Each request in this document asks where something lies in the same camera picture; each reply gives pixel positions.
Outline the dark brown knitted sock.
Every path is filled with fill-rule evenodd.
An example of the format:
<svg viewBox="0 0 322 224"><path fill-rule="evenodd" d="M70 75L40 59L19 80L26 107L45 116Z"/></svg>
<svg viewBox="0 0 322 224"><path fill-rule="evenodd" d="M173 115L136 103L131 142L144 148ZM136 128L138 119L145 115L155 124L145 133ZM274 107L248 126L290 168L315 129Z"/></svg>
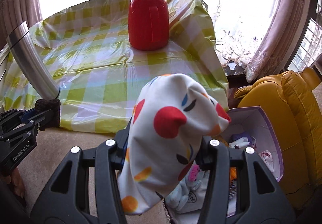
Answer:
<svg viewBox="0 0 322 224"><path fill-rule="evenodd" d="M61 126L61 102L59 99L39 99L35 103L37 115L44 117L40 122L39 130L44 131L47 128L56 128Z"/></svg>

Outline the white fruit print cloth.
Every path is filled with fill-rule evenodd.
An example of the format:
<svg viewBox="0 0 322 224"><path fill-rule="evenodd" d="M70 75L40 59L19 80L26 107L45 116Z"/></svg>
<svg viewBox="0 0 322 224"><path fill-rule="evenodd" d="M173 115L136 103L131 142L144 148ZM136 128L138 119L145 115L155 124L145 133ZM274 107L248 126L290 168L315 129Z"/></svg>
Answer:
<svg viewBox="0 0 322 224"><path fill-rule="evenodd" d="M123 210L139 215L170 194L190 170L204 136L231 119L200 83L185 74L155 77L141 90L117 176Z"/></svg>

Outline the grey plush pig toy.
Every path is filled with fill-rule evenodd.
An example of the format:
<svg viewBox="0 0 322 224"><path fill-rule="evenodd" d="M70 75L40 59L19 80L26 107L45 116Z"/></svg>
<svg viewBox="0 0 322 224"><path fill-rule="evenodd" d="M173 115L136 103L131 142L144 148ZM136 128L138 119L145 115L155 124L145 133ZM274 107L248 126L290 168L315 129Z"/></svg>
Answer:
<svg viewBox="0 0 322 224"><path fill-rule="evenodd" d="M200 210L206 196L210 172L193 164L176 188L165 198L165 204L179 214Z"/></svg>

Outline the floral print small cloth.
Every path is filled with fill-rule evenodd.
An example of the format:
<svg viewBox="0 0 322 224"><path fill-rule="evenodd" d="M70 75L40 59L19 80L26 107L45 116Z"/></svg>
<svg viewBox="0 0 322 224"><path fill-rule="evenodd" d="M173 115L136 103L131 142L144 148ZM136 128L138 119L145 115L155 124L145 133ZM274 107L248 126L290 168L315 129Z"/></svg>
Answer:
<svg viewBox="0 0 322 224"><path fill-rule="evenodd" d="M264 164L268 167L268 169L271 171L271 173L275 172L274 165L273 165L273 157L269 150L265 150L261 153L259 153L259 156L261 157Z"/></svg>

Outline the steel vacuum flask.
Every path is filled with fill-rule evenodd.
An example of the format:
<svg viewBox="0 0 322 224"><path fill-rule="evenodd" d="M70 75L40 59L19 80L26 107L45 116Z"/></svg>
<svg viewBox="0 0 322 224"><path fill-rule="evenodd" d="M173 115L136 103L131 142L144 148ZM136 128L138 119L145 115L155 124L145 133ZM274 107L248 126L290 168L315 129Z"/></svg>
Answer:
<svg viewBox="0 0 322 224"><path fill-rule="evenodd" d="M57 99L60 87L37 53L27 23L24 21L14 28L6 41L22 73L41 98Z"/></svg>

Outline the white folded cloth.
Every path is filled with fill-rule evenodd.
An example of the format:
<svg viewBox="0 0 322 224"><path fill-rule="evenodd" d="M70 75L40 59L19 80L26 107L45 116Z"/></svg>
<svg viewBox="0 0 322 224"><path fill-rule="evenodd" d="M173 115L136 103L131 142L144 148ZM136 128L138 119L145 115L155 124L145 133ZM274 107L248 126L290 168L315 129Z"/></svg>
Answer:
<svg viewBox="0 0 322 224"><path fill-rule="evenodd" d="M252 144L253 144L252 139L249 139L248 137L241 137L229 143L229 147L234 149L244 149L247 147L251 147Z"/></svg>

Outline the purple white storage box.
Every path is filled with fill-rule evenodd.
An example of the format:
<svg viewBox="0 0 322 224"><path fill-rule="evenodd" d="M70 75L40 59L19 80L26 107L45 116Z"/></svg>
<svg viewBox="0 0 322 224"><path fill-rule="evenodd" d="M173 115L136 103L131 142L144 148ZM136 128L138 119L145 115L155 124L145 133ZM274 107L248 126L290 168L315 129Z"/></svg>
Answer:
<svg viewBox="0 0 322 224"><path fill-rule="evenodd" d="M284 174L283 158L272 124L264 110L259 106L242 107L230 109L227 114L231 118L231 123L216 139L229 144L232 135L243 132L249 133L256 140L257 146L254 150L257 154L265 150L269 150L272 154L275 169L272 174L279 182ZM197 223L201 212L200 209L179 214L166 204L165 207L170 215L171 223Z"/></svg>

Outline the purple knitted sock ball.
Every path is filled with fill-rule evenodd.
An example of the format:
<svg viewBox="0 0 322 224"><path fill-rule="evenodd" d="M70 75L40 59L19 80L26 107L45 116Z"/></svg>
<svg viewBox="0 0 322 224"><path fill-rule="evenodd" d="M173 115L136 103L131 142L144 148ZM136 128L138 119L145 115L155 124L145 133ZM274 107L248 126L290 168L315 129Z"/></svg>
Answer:
<svg viewBox="0 0 322 224"><path fill-rule="evenodd" d="M239 138L241 138L241 137L248 137L249 139L252 139L252 141L253 141L253 144L252 144L252 148L254 148L254 149L256 149L256 146L257 146L257 144L256 144L256 140L255 140L255 138L254 137L252 137L252 136L250 136L249 135L249 133L247 133L247 132L243 132L243 133L240 133L240 134L234 134L234 135L232 135L231 136L231 139L230 139L230 143L232 142L232 141L235 141L235 140L237 140L237 139L239 139Z"/></svg>

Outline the green checkered plastic tablecloth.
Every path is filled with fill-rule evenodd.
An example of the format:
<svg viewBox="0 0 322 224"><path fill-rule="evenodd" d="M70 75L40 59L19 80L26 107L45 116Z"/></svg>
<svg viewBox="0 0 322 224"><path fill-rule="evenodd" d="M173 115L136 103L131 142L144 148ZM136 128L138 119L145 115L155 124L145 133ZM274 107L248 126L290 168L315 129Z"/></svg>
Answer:
<svg viewBox="0 0 322 224"><path fill-rule="evenodd" d="M166 47L139 51L128 39L130 0L91 0L30 28L35 48L60 87L61 127L115 133L132 115L139 93L158 75L183 73L228 107L228 81L215 52L215 32L201 0L166 0Z"/></svg>

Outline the pink curtain left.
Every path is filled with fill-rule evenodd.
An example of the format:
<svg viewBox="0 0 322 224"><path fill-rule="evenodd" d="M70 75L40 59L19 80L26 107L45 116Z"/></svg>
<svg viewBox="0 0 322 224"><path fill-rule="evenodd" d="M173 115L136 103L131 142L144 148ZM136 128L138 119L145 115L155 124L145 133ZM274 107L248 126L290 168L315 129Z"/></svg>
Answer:
<svg viewBox="0 0 322 224"><path fill-rule="evenodd" d="M1 47L18 25L25 21L31 27L41 20L39 0L1 0Z"/></svg>

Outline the pink floral curtain right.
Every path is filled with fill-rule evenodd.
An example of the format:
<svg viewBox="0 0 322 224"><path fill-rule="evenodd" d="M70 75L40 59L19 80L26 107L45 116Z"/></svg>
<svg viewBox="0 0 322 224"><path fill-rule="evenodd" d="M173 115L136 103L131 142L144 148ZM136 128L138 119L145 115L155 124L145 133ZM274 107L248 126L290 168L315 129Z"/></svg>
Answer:
<svg viewBox="0 0 322 224"><path fill-rule="evenodd" d="M253 56L249 50L217 49L223 67L230 62L240 66L247 81L279 73L300 38L304 27L304 15L308 13L310 0L276 0L270 26Z"/></svg>

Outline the red thermos jug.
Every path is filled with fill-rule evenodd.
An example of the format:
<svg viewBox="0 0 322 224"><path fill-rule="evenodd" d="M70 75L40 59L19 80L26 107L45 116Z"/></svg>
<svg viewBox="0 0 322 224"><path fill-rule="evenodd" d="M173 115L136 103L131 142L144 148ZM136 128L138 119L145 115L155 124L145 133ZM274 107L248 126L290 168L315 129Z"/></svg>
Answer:
<svg viewBox="0 0 322 224"><path fill-rule="evenodd" d="M158 50L169 41L169 10L166 0L131 0L128 36L132 47Z"/></svg>

